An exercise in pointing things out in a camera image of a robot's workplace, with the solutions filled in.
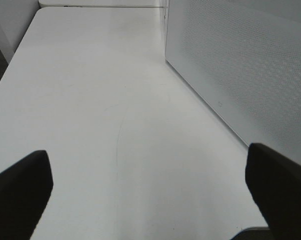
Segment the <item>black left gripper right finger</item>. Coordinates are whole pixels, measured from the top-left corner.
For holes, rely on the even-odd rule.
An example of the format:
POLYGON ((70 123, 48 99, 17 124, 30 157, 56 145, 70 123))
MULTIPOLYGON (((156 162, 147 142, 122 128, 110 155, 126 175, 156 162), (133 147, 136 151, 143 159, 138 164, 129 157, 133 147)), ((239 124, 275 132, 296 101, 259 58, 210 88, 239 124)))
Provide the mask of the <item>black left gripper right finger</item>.
POLYGON ((301 165, 261 143, 248 148, 245 182, 276 240, 301 240, 301 165))

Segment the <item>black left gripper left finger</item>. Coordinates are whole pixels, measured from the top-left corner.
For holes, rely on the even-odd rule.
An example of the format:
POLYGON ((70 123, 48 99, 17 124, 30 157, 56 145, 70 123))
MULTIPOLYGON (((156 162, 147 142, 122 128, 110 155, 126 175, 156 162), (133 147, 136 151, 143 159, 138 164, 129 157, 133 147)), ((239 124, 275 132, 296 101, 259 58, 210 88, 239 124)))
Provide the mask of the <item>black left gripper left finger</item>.
POLYGON ((45 150, 36 150, 0 173, 0 240, 29 240, 54 182, 45 150))

